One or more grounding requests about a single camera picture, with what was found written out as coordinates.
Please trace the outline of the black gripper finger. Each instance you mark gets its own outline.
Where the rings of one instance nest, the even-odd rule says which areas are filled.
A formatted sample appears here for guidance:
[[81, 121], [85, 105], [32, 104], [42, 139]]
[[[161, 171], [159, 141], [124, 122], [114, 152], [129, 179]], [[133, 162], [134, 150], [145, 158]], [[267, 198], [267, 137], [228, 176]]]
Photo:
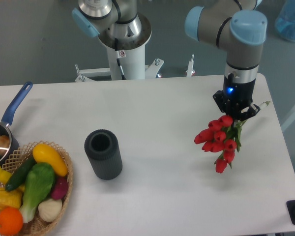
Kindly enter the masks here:
[[222, 90], [218, 90], [214, 95], [213, 99], [222, 113], [230, 115], [230, 100], [223, 93]]
[[260, 107], [256, 104], [251, 104], [249, 107], [248, 107], [248, 110], [241, 113], [240, 116], [239, 116], [239, 119], [240, 121], [245, 121], [247, 119], [250, 119], [252, 117], [254, 117], [258, 112], [260, 111]]

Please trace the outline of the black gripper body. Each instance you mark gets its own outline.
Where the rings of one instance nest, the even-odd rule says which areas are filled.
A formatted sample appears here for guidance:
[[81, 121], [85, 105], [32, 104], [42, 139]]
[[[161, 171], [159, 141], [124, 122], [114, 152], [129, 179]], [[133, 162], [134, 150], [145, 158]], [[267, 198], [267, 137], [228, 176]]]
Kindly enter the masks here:
[[255, 85], [255, 80], [248, 83], [237, 83], [234, 73], [230, 73], [224, 77], [223, 93], [230, 100], [230, 115], [240, 116], [241, 113], [248, 110], [248, 107], [253, 104], [252, 94]]

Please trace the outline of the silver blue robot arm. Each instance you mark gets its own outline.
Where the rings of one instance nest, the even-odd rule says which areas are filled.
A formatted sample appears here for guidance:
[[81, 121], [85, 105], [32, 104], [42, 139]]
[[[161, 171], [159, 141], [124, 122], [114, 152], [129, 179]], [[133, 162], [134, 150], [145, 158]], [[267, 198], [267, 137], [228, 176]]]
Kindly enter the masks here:
[[[252, 100], [266, 39], [267, 19], [257, 11], [258, 0], [219, 0], [212, 7], [196, 6], [186, 16], [188, 37], [227, 53], [223, 88], [213, 99], [221, 112], [235, 120], [255, 116]], [[145, 45], [151, 37], [149, 20], [134, 0], [81, 0], [72, 17], [89, 37], [106, 47], [113, 80], [156, 77], [163, 61], [145, 64]]]

